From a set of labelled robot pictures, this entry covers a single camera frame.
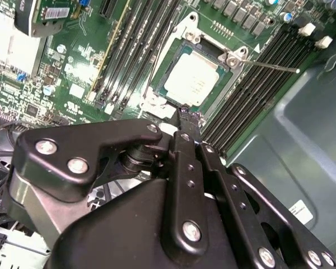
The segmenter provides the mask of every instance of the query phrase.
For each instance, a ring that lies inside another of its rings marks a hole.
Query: integrated circuit
[[[39,109],[37,107],[35,107],[34,105],[28,104],[25,110],[25,113],[27,115],[30,115],[34,118],[36,118],[37,114],[39,112]]]
[[[224,10],[224,15],[231,17],[233,15],[236,7],[237,7],[237,3],[233,2],[233,1],[229,2],[228,5],[226,6],[225,10]]]
[[[233,17],[233,21],[239,23],[242,22],[244,17],[246,15],[246,10],[243,8],[239,8],[239,10],[237,11],[237,13],[235,14],[235,16]]]

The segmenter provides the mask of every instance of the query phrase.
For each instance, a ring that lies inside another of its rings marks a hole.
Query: chip
[[[287,2],[287,4],[286,4],[284,10],[290,13],[290,12],[293,11],[294,8],[295,8],[295,3],[289,1],[289,2]]]
[[[52,77],[44,78],[44,85],[51,85],[53,82],[54,82],[54,79]]]
[[[39,109],[37,107],[35,107],[35,106],[31,105],[31,104],[28,104],[27,108],[25,110],[25,113],[27,115],[32,116],[32,117],[36,117],[37,114],[38,114],[38,111],[39,111]]]

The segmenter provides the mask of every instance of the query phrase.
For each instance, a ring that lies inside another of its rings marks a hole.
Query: capacitor
[[[43,93],[46,96],[51,96],[55,93],[56,91],[56,87],[54,85],[48,85],[48,86],[44,86],[43,88]]]
[[[265,3],[267,4],[267,6],[272,6],[274,4],[277,4],[279,2],[279,0],[265,0]]]
[[[280,13],[279,17],[280,17],[280,20],[285,22],[286,24],[289,24],[292,21],[291,13],[282,12],[282,13]]]
[[[56,50],[60,54],[66,54],[66,52],[67,52],[66,46],[62,45],[62,44],[58,45]]]
[[[331,2],[325,5],[328,10],[336,10],[336,0],[332,0]]]

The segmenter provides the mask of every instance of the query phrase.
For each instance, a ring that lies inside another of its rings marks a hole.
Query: black wire
[[[111,201],[112,200],[112,194],[111,194],[111,189],[110,189],[110,186],[108,185],[108,183],[103,185],[103,191],[105,193],[106,202]]]
[[[119,183],[117,182],[117,180],[115,180],[114,183],[116,183],[117,187],[119,188],[119,190],[120,190],[122,193],[125,192],[125,190],[122,188],[121,184],[119,184]]]

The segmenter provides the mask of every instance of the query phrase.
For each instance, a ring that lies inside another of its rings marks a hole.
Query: cable
[[[119,190],[120,190],[122,193],[125,193],[125,190],[122,188],[121,184],[119,184],[119,183],[117,182],[117,180],[115,180],[114,183],[116,183],[117,187],[119,188]]]

